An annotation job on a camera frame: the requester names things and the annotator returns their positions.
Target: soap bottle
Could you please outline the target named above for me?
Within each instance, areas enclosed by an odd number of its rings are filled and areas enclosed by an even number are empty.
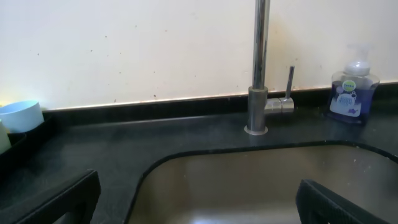
[[[344,71],[333,74],[327,115],[351,124],[364,124],[369,118],[374,90],[380,79],[370,74],[369,45],[351,44],[354,60]]]

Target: sink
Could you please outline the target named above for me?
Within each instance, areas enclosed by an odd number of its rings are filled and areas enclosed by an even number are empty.
[[[142,182],[126,223],[300,223],[295,195],[313,179],[373,215],[398,223],[398,164],[349,146],[179,157]]]

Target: light blue bowl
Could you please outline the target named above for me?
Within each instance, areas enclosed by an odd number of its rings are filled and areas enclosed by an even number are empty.
[[[24,133],[44,122],[37,100],[26,100],[0,108],[0,119],[10,133]]]

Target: white pump top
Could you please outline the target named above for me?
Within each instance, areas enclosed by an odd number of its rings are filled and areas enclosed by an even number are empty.
[[[370,44],[349,44],[350,49],[356,49],[356,56],[353,61],[345,66],[344,72],[348,75],[369,75],[371,65],[368,62]]]

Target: countertop ledge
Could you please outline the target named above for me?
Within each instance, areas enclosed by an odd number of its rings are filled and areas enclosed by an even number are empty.
[[[102,193],[92,223],[122,223],[139,182],[161,163],[182,156],[342,144],[398,163],[398,110],[374,103],[365,126],[326,118],[320,108],[268,116],[269,132],[250,136],[246,113],[77,126],[62,131],[0,185],[0,210],[76,173],[98,171]]]

